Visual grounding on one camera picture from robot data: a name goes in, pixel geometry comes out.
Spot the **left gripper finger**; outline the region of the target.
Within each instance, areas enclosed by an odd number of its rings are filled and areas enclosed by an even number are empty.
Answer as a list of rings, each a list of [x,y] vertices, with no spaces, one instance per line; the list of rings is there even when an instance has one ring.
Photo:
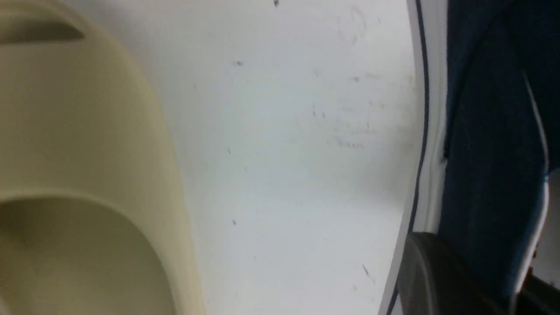
[[[404,315],[505,315],[468,277],[436,235],[412,232],[405,241],[397,288]]]

